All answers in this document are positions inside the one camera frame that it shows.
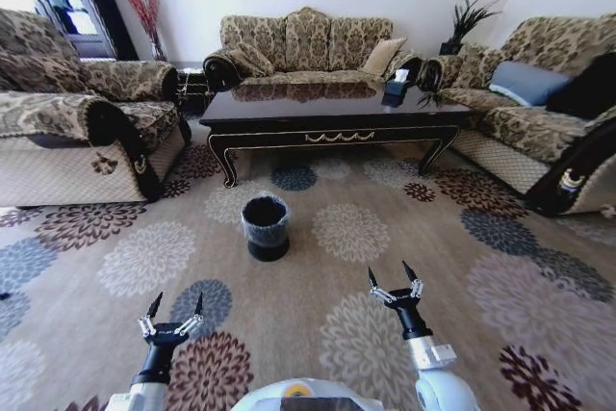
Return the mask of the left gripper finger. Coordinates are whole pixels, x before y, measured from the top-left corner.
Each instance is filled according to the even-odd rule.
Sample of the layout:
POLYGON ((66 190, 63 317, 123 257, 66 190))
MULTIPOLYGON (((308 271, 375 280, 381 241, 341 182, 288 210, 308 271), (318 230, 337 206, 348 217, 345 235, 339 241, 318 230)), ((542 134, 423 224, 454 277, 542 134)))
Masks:
POLYGON ((158 309, 160 307, 160 303, 163 298, 163 292, 160 292, 154 301, 149 305, 146 314, 140 318, 138 318, 138 325, 141 329, 141 334, 144 338, 154 336, 157 333, 156 327, 152 320, 155 318, 158 309))
POLYGON ((179 336, 189 336, 203 323, 203 293, 199 294, 193 315, 174 329, 179 336))

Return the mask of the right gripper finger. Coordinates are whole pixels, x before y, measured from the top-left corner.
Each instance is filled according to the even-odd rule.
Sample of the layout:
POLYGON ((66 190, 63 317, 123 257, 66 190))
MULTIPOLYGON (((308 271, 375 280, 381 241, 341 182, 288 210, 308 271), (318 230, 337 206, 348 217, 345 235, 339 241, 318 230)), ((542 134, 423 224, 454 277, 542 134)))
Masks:
POLYGON ((417 276, 417 274, 405 261, 402 261, 402 263, 405 273, 410 282, 410 297, 414 299, 420 299, 424 290, 424 282, 417 276))
POLYGON ((376 281, 375 275, 372 272, 372 268, 368 267, 368 276, 370 283, 370 294, 381 300, 384 304, 391 304, 395 301, 395 297, 388 293, 387 291, 381 289, 376 281))

